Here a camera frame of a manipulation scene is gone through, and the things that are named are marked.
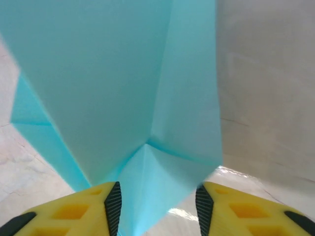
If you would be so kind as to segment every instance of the black rubber strip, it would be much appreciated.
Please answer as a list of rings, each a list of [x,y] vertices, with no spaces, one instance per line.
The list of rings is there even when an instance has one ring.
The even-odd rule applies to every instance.
[[[284,213],[311,236],[315,236],[315,223],[312,220],[290,210],[287,210]]]
[[[196,191],[196,209],[201,236],[208,236],[210,231],[214,201],[202,185]]]
[[[14,236],[20,229],[26,226],[34,217],[35,212],[28,212],[23,215],[9,220],[5,225],[0,227],[0,236]]]
[[[110,236],[116,236],[118,232],[119,218],[122,209],[122,193],[119,182],[114,184],[114,187],[108,194],[105,202],[106,218]]]

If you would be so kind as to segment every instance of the yellow plastic part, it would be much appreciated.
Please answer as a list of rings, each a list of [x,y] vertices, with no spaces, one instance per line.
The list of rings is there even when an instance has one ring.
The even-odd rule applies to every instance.
[[[14,236],[109,236],[104,202],[114,185],[105,183],[27,210],[37,216]]]
[[[196,206],[202,235],[310,236],[285,215],[285,211],[303,215],[291,207],[212,182],[205,182],[203,186],[212,198],[213,205],[211,199],[207,199],[207,194],[202,192],[202,187],[199,188]],[[209,210],[212,210],[210,221],[207,218]]]

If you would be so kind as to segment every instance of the light blue paper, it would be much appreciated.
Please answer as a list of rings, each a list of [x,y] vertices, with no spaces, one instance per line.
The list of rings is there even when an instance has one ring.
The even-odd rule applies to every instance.
[[[75,189],[121,182],[138,236],[221,164],[213,0],[11,0],[11,121]]]

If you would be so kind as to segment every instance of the white floor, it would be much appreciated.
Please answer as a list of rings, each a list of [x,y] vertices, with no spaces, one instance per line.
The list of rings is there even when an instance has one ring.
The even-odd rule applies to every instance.
[[[218,0],[217,38],[224,165],[246,175],[210,180],[315,219],[315,1]],[[0,44],[0,225],[72,192],[8,124],[17,75]],[[148,235],[200,235],[193,195]]]

